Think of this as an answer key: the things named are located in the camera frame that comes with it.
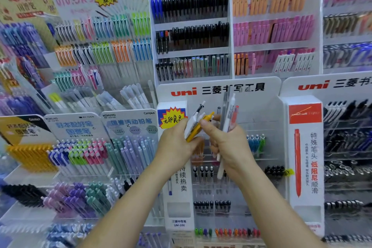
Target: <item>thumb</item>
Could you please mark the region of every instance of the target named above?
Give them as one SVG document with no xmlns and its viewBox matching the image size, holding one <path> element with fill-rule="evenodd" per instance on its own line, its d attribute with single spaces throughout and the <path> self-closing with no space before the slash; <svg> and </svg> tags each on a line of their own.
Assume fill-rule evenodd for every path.
<svg viewBox="0 0 372 248">
<path fill-rule="evenodd" d="M 202 137 L 202 136 L 197 136 L 197 137 L 195 137 L 192 141 L 189 142 L 189 143 L 190 143 L 190 146 L 191 146 L 191 149 L 192 149 L 193 152 L 195 152 L 196 147 L 198 147 L 198 145 L 199 145 L 202 141 L 204 141 L 204 137 Z"/>
<path fill-rule="evenodd" d="M 200 121 L 200 126 L 211 138 L 213 138 L 217 143 L 222 140 L 224 132 L 216 128 L 211 122 L 206 120 Z"/>
</svg>

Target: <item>yellow pen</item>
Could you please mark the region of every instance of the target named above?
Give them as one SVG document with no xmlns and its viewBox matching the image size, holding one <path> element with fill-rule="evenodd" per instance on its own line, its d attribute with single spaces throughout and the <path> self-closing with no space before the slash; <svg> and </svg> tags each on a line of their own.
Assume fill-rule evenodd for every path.
<svg viewBox="0 0 372 248">
<path fill-rule="evenodd" d="M 214 112 L 211 114 L 204 116 L 203 120 L 209 121 L 212 119 Z M 192 130 L 192 132 L 189 134 L 189 136 L 186 138 L 187 142 L 190 142 L 193 140 L 193 138 L 202 130 L 202 127 L 200 126 L 200 122 L 195 126 L 195 128 Z"/>
</svg>

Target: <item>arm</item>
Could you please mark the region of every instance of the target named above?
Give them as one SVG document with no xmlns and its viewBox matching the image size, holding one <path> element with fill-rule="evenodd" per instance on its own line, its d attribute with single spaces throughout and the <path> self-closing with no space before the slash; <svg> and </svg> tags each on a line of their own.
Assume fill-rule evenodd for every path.
<svg viewBox="0 0 372 248">
<path fill-rule="evenodd" d="M 153 162 L 134 185 L 102 218 L 79 248 L 132 248 L 167 180 L 190 159 L 203 140 L 190 143 L 184 139 L 187 119 L 163 132 Z"/>
<path fill-rule="evenodd" d="M 201 125 L 211 138 L 212 151 L 220 152 L 226 173 L 243 193 L 268 248 L 326 247 L 256 164 L 242 128 L 224 133 L 205 120 Z"/>
</svg>

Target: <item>person's right hand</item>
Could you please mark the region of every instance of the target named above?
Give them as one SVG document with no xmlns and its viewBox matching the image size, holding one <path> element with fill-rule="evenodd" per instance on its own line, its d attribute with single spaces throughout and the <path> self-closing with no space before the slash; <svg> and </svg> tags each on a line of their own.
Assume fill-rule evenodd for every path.
<svg viewBox="0 0 372 248">
<path fill-rule="evenodd" d="M 201 120 L 200 125 L 210 136 L 212 152 L 221 154 L 226 173 L 239 185 L 247 165 L 256 164 L 244 129 L 237 125 L 232 131 L 225 133 L 206 120 Z"/>
</svg>

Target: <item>red pen illustration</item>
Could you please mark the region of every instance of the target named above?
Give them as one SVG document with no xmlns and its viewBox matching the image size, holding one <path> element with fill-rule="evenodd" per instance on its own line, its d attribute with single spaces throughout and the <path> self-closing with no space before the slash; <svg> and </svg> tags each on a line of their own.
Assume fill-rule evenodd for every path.
<svg viewBox="0 0 372 248">
<path fill-rule="evenodd" d="M 296 192 L 297 196 L 301 196 L 301 144 L 300 130 L 295 129 L 295 177 L 296 177 Z"/>
</svg>

